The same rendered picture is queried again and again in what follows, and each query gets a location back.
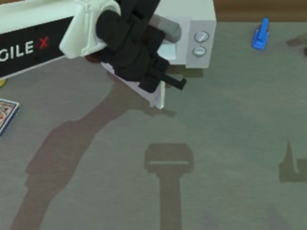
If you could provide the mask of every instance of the playing card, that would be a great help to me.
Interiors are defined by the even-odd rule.
[[[0,99],[0,137],[20,108],[19,103]]]

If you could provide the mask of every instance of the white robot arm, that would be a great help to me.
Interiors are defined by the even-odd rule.
[[[165,32],[149,25],[160,0],[26,0],[0,6],[0,80],[59,58],[94,55],[147,93],[165,74]]]

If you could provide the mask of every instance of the table surface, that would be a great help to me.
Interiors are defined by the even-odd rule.
[[[10,79],[0,230],[305,230],[307,59],[285,41],[307,23],[272,23],[263,52],[255,26],[219,23],[162,111],[84,59]]]

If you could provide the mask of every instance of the blue clip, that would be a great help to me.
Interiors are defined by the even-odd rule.
[[[269,38],[269,19],[264,18],[262,24],[254,33],[252,47],[259,50],[264,50]]]

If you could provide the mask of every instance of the gray knob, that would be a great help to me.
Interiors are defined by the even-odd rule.
[[[207,32],[198,32],[194,35],[194,39],[196,42],[199,42],[199,43],[203,43],[205,41],[207,41],[209,38],[209,34]]]
[[[200,58],[207,53],[207,50],[205,47],[200,46],[200,47],[194,48],[192,53],[194,56]]]

